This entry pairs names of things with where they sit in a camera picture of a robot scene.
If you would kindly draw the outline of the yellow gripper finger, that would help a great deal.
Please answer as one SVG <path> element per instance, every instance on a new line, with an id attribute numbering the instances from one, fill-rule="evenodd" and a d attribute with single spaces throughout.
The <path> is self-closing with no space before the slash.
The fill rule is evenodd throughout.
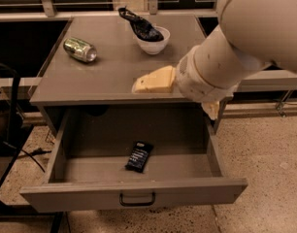
<path id="1" fill-rule="evenodd" d="M 216 120 L 218 118 L 219 112 L 219 102 L 206 102 L 202 104 L 203 111 L 209 116 L 211 120 Z"/>
<path id="2" fill-rule="evenodd" d="M 165 66 L 138 78 L 133 93 L 171 93 L 174 86 L 176 68 Z"/>

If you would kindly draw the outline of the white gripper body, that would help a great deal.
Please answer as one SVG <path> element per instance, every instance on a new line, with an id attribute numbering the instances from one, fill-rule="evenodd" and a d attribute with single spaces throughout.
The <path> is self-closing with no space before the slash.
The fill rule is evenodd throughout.
<path id="1" fill-rule="evenodd" d="M 175 83 L 183 97 L 197 103 L 221 101 L 232 97 L 239 84 L 229 88 L 219 88 L 209 84 L 196 69 L 194 55 L 199 46 L 193 47 L 179 62 L 176 68 Z"/>

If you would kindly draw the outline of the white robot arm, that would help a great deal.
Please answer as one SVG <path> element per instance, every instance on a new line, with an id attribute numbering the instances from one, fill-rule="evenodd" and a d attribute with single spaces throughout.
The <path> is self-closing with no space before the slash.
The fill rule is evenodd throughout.
<path id="1" fill-rule="evenodd" d="M 218 0 L 218 26 L 175 67 L 138 78 L 134 93 L 170 93 L 217 119 L 219 102 L 245 78 L 276 65 L 297 72 L 297 0 Z"/>

